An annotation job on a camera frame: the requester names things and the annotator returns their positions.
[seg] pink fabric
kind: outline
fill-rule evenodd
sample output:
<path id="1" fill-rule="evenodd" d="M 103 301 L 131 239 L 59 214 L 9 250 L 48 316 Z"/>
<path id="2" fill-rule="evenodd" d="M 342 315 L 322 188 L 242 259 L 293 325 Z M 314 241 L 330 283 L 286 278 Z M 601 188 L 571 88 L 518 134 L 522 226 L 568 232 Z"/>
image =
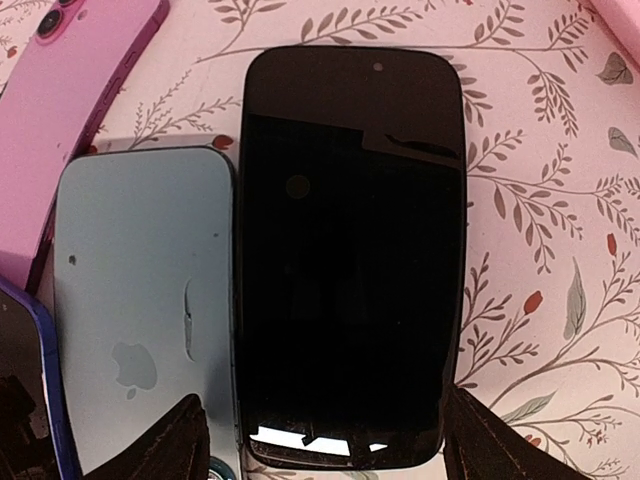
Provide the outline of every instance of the pink fabric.
<path id="1" fill-rule="evenodd" d="M 3 1 L 2 81 L 44 12 L 33 0 Z M 215 141 L 235 161 L 249 62 L 272 45 L 336 42 L 434 51 L 463 79 L 470 206 L 459 384 L 587 476 L 640 478 L 640 72 L 587 3 L 175 0 L 95 149 Z M 349 478 L 246 467 L 251 480 Z M 437 456 L 350 478 L 446 477 Z"/>

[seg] pink phone case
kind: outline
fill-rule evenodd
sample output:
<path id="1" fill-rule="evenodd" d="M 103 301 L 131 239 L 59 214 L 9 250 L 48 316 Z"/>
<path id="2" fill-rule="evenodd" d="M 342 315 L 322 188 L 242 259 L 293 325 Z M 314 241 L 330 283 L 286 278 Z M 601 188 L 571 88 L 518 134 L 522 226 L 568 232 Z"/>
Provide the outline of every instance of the pink phone case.
<path id="1" fill-rule="evenodd" d="M 640 0 L 591 0 L 591 3 L 640 65 Z"/>
<path id="2" fill-rule="evenodd" d="M 58 180 L 169 12 L 168 0 L 75 0 L 34 35 L 0 97 L 0 274 L 35 292 Z"/>

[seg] black object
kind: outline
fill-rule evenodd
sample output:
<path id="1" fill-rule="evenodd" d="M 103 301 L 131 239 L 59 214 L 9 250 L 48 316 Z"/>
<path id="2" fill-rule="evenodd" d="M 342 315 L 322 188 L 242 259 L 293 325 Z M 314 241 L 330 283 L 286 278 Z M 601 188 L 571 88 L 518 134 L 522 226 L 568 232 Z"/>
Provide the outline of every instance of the black object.
<path id="1" fill-rule="evenodd" d="M 449 480 L 587 480 L 531 445 L 466 390 L 455 387 L 445 415 Z"/>
<path id="2" fill-rule="evenodd" d="M 209 473 L 209 430 L 200 398 L 178 402 L 125 451 L 85 480 L 204 480 Z"/>
<path id="3" fill-rule="evenodd" d="M 282 47 L 253 62 L 236 359 L 242 439 L 258 460 L 369 470 L 436 454 L 458 345 L 465 175 L 460 83 L 442 58 Z M 262 440 L 266 429 L 297 448 Z"/>

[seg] purple phone case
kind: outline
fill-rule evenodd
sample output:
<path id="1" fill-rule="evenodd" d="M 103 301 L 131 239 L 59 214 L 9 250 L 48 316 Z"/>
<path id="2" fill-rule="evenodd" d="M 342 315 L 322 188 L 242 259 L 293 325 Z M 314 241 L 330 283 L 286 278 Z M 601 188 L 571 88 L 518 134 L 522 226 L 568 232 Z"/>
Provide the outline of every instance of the purple phone case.
<path id="1" fill-rule="evenodd" d="M 62 391 L 58 340 L 53 318 L 38 300 L 18 289 L 3 277 L 0 277 L 0 289 L 27 309 L 38 330 L 43 390 L 47 401 L 51 440 L 60 476 L 62 480 L 82 478 L 80 462 L 65 407 L 64 392 Z"/>

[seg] camera lens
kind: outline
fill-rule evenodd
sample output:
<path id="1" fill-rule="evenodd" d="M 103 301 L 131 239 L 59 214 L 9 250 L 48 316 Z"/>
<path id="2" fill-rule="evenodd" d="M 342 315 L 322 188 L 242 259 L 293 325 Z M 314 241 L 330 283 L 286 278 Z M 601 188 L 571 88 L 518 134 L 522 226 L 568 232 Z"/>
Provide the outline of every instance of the camera lens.
<path id="1" fill-rule="evenodd" d="M 51 10 L 44 16 L 40 25 L 38 25 L 38 36 L 40 38 L 47 38 L 56 31 L 56 28 L 58 28 L 61 21 L 62 12 L 60 10 Z"/>

